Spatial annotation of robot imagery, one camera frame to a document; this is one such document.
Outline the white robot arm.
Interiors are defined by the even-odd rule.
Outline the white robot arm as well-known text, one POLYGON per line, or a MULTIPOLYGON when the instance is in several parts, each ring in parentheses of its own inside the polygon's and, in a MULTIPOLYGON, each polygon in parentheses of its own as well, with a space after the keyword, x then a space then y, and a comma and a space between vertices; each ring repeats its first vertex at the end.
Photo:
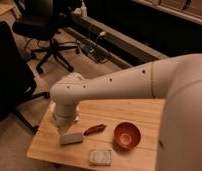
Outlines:
POLYGON ((86 79, 71 73, 50 89, 57 126, 76 118, 83 100, 165 101, 155 171, 202 171, 202 53, 152 61, 86 79))

